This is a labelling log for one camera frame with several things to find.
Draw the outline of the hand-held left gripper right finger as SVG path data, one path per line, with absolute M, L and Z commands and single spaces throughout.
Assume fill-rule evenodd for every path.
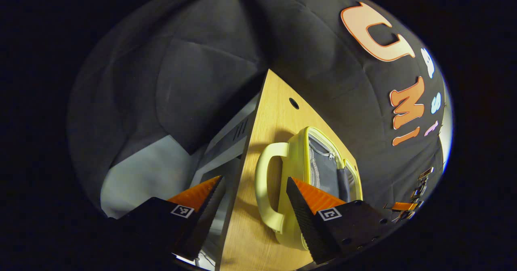
M 293 177 L 287 180 L 286 192 L 312 259 L 318 265 L 352 258 L 397 228 L 362 200 L 344 202 Z

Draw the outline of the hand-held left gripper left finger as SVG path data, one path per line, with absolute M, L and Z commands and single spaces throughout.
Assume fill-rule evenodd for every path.
M 174 197 L 151 197 L 120 219 L 109 220 L 107 245 L 128 260 L 194 260 L 225 195 L 221 175 Z

